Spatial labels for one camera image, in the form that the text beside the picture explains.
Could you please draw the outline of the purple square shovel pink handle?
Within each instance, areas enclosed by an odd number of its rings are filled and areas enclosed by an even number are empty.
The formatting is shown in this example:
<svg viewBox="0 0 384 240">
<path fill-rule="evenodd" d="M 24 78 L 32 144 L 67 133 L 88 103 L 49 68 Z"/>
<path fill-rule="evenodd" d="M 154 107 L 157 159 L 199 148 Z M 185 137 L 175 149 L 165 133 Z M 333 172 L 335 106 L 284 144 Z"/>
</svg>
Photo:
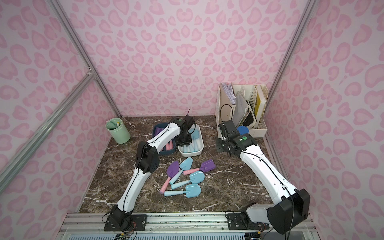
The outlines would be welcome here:
<svg viewBox="0 0 384 240">
<path fill-rule="evenodd" d="M 154 137 L 156 137 L 159 133 L 161 133 L 163 131 L 164 128 L 159 128 L 159 127 L 156 127 L 155 128 L 155 132 L 154 132 Z"/>
</svg>

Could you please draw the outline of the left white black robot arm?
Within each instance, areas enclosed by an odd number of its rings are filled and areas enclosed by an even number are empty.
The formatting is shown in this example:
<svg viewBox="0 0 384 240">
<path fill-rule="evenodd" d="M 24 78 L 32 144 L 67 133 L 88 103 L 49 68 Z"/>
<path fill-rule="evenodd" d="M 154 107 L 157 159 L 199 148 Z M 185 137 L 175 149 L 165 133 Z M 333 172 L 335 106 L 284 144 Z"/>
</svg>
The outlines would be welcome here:
<svg viewBox="0 0 384 240">
<path fill-rule="evenodd" d="M 124 219 L 133 212 L 146 180 L 159 167 L 159 152 L 172 140 L 179 146 L 190 144 L 192 134 L 189 130 L 194 126 L 195 120 L 189 115 L 173 118 L 155 137 L 139 143 L 132 179 L 118 203 L 112 207 L 107 221 L 115 221 L 117 225 L 123 224 Z"/>
</svg>

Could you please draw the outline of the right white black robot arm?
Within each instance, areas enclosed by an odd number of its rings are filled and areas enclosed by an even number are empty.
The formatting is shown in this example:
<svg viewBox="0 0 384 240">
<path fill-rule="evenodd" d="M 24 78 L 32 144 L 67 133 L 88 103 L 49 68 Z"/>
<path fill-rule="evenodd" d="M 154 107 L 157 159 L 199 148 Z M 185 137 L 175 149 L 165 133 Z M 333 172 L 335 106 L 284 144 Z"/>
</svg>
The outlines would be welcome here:
<svg viewBox="0 0 384 240">
<path fill-rule="evenodd" d="M 273 166 L 250 134 L 240 134 L 233 121 L 218 124 L 220 148 L 239 157 L 251 168 L 268 191 L 272 204 L 263 207 L 253 204 L 246 216 L 253 223 L 270 224 L 279 234 L 289 234 L 292 228 L 308 218 L 311 197 L 298 190 Z"/>
</svg>

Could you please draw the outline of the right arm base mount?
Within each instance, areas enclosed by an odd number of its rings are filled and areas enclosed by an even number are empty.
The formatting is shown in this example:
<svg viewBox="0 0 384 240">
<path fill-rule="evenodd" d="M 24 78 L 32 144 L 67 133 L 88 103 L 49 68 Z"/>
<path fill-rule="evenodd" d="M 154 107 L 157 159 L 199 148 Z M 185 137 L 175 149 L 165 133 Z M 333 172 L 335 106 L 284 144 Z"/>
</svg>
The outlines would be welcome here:
<svg viewBox="0 0 384 240">
<path fill-rule="evenodd" d="M 227 219 L 229 230 L 257 230 L 262 232 L 270 229 L 269 224 L 252 222 L 243 212 L 226 211 L 225 218 Z"/>
</svg>

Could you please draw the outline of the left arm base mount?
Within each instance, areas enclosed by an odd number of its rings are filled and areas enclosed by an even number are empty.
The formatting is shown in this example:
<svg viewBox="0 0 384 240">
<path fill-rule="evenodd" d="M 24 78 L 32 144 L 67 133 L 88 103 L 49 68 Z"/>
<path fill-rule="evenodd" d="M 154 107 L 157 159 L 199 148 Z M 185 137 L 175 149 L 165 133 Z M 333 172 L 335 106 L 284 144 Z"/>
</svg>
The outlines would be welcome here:
<svg viewBox="0 0 384 240">
<path fill-rule="evenodd" d="M 113 206 L 105 222 L 105 232 L 129 232 L 132 230 L 144 231 L 147 224 L 148 215 L 126 213 Z"/>
</svg>

